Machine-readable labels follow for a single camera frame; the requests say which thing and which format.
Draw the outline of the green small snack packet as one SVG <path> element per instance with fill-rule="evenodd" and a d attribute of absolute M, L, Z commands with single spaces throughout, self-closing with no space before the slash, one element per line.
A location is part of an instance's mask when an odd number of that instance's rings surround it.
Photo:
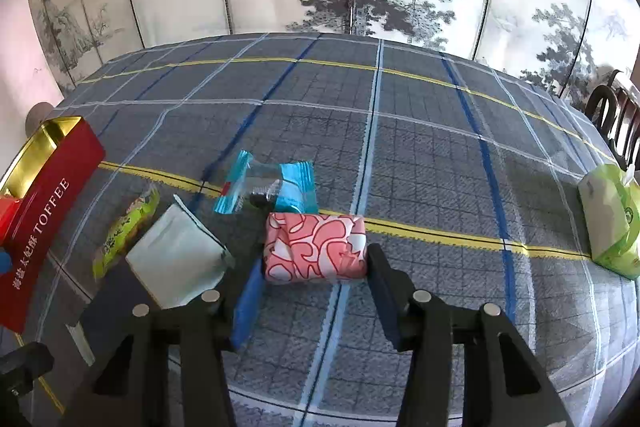
<path fill-rule="evenodd" d="M 150 183 L 124 214 L 114 221 L 92 259 L 92 275 L 97 282 L 126 256 L 137 237 L 150 224 L 159 203 L 160 191 L 154 183 Z"/>

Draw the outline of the green tissue pack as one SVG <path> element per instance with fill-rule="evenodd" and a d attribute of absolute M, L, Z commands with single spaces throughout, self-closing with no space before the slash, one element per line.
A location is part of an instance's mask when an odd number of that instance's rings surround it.
<path fill-rule="evenodd" d="M 603 164 L 578 183 L 591 260 L 628 280 L 639 277 L 639 184 L 629 170 Z"/>

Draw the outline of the teal candy wrapper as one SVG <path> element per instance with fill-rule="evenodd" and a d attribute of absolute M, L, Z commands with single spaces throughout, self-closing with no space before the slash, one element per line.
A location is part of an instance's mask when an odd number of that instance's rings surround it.
<path fill-rule="evenodd" d="M 241 150 L 213 210 L 232 215 L 244 204 L 270 211 L 318 213 L 314 165 L 308 160 L 265 164 Z"/>

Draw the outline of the red gold toffee tin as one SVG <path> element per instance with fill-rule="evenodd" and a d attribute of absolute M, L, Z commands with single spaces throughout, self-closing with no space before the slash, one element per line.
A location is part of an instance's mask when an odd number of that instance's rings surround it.
<path fill-rule="evenodd" d="M 1 275 L 1 325 L 24 332 L 28 308 L 55 235 L 105 150 L 80 116 L 56 117 L 18 151 L 1 178 L 1 195 L 22 200 L 1 241 L 13 268 Z"/>

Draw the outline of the dark wooden chair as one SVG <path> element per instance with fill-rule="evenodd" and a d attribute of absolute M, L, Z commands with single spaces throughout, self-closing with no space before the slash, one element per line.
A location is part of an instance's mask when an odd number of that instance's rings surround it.
<path fill-rule="evenodd" d="M 613 157 L 626 170 L 639 171 L 639 92 L 611 69 L 589 95 L 585 115 L 597 128 Z"/>

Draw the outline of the pink white patterned packet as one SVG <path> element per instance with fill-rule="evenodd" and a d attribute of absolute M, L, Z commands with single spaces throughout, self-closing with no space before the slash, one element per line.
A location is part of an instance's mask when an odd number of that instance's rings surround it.
<path fill-rule="evenodd" d="M 273 284 L 362 279 L 367 272 L 367 232 L 361 216 L 272 212 L 262 255 Z"/>

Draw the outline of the navy and mint snack packet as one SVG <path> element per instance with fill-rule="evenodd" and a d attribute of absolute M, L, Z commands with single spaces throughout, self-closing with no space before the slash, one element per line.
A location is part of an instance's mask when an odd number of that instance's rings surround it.
<path fill-rule="evenodd" d="M 179 196 L 124 259 L 109 269 L 98 292 L 67 330 L 81 358 L 93 365 L 125 337 L 134 307 L 177 308 L 215 288 L 234 259 Z"/>

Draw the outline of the red snack packet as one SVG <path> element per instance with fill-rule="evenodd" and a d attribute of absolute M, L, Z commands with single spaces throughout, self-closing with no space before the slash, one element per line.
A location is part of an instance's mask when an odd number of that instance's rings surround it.
<path fill-rule="evenodd" d="M 11 195 L 0 196 L 0 241 L 6 237 L 22 200 Z"/>

